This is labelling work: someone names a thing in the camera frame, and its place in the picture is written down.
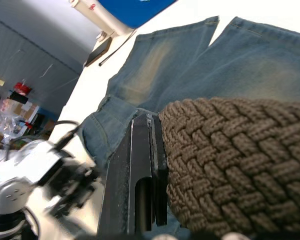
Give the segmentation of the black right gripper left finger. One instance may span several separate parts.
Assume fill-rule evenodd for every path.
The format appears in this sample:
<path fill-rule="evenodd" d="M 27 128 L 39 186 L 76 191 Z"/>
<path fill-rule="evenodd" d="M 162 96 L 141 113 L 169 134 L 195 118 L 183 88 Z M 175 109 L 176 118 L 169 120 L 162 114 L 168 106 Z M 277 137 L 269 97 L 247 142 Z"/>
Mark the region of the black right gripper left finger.
<path fill-rule="evenodd" d="M 149 117 L 131 121 L 109 160 L 99 236 L 137 234 L 153 224 L 152 165 Z"/>

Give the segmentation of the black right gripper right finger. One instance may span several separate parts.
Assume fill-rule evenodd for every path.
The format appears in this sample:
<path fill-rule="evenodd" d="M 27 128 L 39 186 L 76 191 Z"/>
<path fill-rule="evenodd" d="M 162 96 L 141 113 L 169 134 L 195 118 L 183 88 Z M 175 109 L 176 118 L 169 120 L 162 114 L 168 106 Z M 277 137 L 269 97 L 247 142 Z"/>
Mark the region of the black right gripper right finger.
<path fill-rule="evenodd" d="M 167 224 L 167 178 L 168 167 L 163 141 L 162 127 L 157 115 L 152 117 L 152 177 L 154 191 L 154 213 L 158 226 Z"/>

